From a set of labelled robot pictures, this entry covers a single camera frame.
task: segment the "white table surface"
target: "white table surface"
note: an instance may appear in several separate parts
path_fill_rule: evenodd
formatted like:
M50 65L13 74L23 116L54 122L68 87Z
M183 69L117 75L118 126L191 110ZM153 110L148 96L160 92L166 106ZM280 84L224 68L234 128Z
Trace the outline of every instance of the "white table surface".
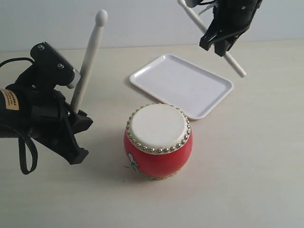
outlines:
M62 51L80 68L84 50ZM194 147L171 178L143 180L124 154L130 113L154 100L128 82L131 73L172 53L235 84L206 118L192 122ZM15 139L0 140L1 228L303 228L304 41L238 43L247 71L198 46L101 49L82 109L93 126L77 136L90 151L76 166L36 143L38 167L19 169ZM23 53L2 53L0 61ZM26 62L0 69L1 87ZM71 90L60 88L70 101Z

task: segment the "rectangular plate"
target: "rectangular plate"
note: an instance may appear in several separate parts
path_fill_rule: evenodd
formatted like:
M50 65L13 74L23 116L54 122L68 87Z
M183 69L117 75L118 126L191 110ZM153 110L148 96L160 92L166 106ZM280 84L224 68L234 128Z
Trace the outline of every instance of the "rectangular plate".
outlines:
M171 54L132 74L130 82L193 120L204 118L234 87L231 81Z

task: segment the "drum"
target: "drum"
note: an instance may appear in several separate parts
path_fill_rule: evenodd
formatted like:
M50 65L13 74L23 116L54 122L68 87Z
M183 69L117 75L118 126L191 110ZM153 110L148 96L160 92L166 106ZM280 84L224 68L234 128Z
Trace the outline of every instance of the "drum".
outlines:
M142 106L132 113L123 141L131 166L137 172L162 179L186 164L193 134L183 111L158 103Z

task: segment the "drumstick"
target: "drumstick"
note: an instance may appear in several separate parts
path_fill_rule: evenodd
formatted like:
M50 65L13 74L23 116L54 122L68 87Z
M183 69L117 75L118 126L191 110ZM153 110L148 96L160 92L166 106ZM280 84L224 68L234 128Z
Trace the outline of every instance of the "drumstick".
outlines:
M207 28L203 24L203 22L200 20L198 15L187 6L185 0L178 0L177 1L180 6L183 7L187 15L191 18L191 20L194 22L194 24L202 31L202 33L206 33ZM239 65L239 63L230 55L230 53L226 52L226 54L223 56L225 60L229 63L229 65L237 72L237 74L240 77L245 77L246 72L245 70Z
M82 100L84 98L86 87L89 82L93 65L95 62L95 56L98 51L104 26L108 20L108 13L105 10L100 10L95 17L95 27L92 31L91 37L89 39L87 49L85 52L85 58L80 70L80 80L75 88L73 98L71 101L71 108L75 113L78 113Z

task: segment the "warning label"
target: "warning label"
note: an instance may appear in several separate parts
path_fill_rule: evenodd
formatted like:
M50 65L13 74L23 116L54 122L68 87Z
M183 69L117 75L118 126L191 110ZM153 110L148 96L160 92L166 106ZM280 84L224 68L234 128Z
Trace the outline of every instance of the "warning label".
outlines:
M12 91L7 89L0 89L0 91L3 93L6 109L18 111L19 103L16 95Z

